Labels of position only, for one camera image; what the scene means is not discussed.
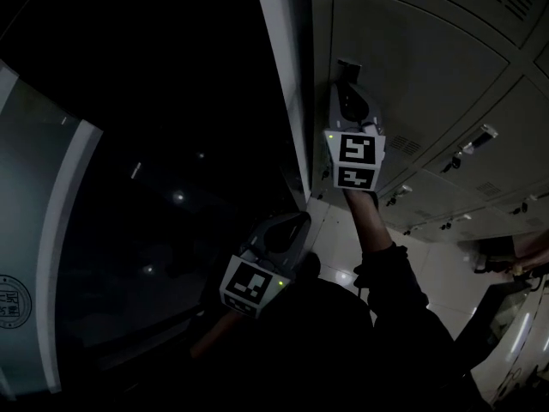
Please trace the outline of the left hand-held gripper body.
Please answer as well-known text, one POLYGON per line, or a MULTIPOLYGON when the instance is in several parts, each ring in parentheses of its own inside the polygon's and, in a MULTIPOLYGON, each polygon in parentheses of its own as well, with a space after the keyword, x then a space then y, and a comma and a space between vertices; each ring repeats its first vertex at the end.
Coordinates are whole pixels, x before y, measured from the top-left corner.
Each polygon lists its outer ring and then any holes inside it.
POLYGON ((301 252, 311 227, 308 213, 270 217, 253 229, 233 254, 219 292, 220 302, 251 318, 294 280, 301 252))

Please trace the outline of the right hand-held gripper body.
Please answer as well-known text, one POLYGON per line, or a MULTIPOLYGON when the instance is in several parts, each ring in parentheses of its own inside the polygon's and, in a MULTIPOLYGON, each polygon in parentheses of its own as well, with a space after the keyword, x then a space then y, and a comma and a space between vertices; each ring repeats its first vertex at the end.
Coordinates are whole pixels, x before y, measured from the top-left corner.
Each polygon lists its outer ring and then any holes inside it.
POLYGON ((344 80, 331 86, 324 138, 334 187, 374 191, 385 158, 386 137, 381 110, 364 89, 344 80))

